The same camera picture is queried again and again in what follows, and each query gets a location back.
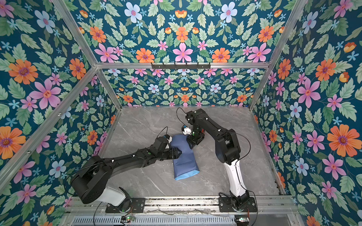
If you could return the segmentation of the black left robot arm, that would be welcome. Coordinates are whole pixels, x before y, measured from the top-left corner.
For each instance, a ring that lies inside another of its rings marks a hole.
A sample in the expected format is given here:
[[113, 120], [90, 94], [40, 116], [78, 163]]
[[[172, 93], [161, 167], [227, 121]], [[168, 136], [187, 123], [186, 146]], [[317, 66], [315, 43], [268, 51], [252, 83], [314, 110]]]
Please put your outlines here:
[[112, 158], [92, 156], [74, 174], [71, 187], [84, 204], [99, 201], [119, 207], [130, 202], [126, 191], [122, 188], [111, 188], [107, 185], [108, 180], [128, 170], [147, 167], [156, 161], [178, 159], [182, 151], [171, 147], [171, 141], [171, 136], [164, 135], [156, 138], [150, 147], [138, 149], [132, 154]]

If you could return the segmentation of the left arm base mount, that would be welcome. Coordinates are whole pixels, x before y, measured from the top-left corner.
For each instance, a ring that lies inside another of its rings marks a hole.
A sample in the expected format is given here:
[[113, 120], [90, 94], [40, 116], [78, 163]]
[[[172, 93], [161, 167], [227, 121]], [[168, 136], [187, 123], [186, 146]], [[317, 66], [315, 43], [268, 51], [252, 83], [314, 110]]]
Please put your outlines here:
[[109, 203], [106, 213], [143, 213], [146, 198], [132, 198], [122, 187], [119, 190], [124, 195], [123, 201], [118, 206]]

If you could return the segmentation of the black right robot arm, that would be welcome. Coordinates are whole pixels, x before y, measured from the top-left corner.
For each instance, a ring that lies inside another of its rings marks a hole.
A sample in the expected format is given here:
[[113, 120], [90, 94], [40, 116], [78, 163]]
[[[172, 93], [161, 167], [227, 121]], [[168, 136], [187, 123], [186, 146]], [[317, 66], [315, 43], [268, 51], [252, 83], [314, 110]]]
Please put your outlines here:
[[205, 134], [208, 133], [215, 141], [216, 157], [226, 169], [231, 197], [249, 198], [249, 191], [246, 189], [241, 175], [241, 148], [235, 130], [228, 130], [220, 126], [203, 109], [187, 112], [185, 119], [192, 126], [190, 132], [186, 131], [186, 125], [183, 128], [190, 148], [199, 145], [204, 140]]

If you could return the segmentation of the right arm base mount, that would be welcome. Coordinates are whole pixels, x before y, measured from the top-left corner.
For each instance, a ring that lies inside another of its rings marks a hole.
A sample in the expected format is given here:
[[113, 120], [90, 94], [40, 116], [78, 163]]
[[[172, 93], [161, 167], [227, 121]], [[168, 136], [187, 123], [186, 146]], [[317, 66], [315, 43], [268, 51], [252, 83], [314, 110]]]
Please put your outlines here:
[[250, 196], [248, 190], [238, 197], [220, 192], [218, 202], [220, 212], [257, 212], [255, 198]]

